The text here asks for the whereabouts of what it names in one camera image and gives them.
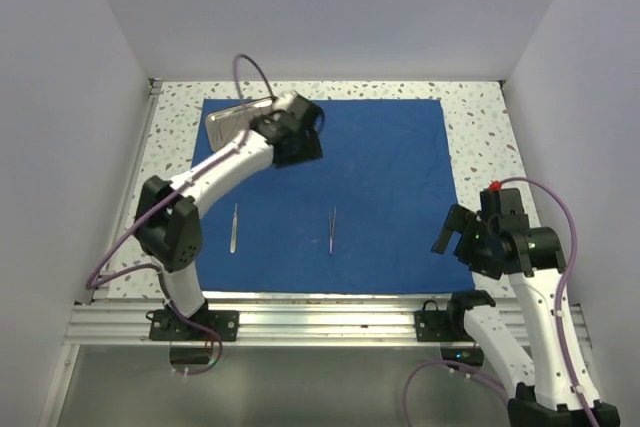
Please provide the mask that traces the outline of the steel instrument tray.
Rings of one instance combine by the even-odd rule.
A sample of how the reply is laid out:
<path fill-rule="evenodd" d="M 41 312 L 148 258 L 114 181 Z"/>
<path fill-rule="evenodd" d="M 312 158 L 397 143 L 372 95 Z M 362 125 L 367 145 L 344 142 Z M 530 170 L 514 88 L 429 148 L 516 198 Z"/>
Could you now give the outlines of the steel instrument tray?
<path fill-rule="evenodd" d="M 206 99 L 203 103 L 204 127 L 212 152 L 219 151 L 250 122 L 273 110 L 271 98 L 249 100 Z"/>

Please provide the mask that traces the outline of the blue surgical cloth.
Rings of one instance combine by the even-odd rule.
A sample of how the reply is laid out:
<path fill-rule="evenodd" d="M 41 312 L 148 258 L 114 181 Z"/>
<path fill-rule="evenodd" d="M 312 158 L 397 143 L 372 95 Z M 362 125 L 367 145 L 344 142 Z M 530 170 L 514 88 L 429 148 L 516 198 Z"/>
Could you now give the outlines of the blue surgical cloth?
<path fill-rule="evenodd" d="M 321 159 L 256 173 L 208 210 L 196 260 L 201 287 L 330 294 L 472 288 L 466 266 L 431 251 L 457 201 L 441 105 L 343 100 L 326 101 L 323 109 Z M 231 254 L 236 203 L 237 249 Z"/>

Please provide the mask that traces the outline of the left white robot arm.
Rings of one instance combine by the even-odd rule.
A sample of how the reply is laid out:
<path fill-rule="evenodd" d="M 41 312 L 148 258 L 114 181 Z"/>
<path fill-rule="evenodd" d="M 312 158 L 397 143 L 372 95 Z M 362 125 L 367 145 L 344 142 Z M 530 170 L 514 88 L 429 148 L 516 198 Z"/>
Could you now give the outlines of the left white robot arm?
<path fill-rule="evenodd" d="M 201 219 L 253 174 L 323 157 L 324 110 L 296 92 L 275 97 L 268 111 L 245 120 L 221 149 L 191 169 L 163 180 L 152 176 L 139 196 L 133 235 L 160 268 L 172 326 L 185 339 L 201 337 L 208 316 L 195 260 L 203 247 Z"/>

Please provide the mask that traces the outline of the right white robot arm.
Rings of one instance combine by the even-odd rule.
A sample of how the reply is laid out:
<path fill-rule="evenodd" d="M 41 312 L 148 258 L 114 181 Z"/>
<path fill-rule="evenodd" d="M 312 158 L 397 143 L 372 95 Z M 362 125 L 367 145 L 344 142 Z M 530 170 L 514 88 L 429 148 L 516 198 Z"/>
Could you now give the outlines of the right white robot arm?
<path fill-rule="evenodd" d="M 489 187 L 479 211 L 450 207 L 432 250 L 446 251 L 460 236 L 455 257 L 472 272 L 506 278 L 521 310 L 529 346 L 504 325 L 485 290 L 451 295 L 445 326 L 457 339 L 471 338 L 491 363 L 507 397 L 513 426 L 618 426 L 620 415 L 590 377 L 566 295 L 569 267 L 556 232 L 532 227 L 514 188 Z"/>

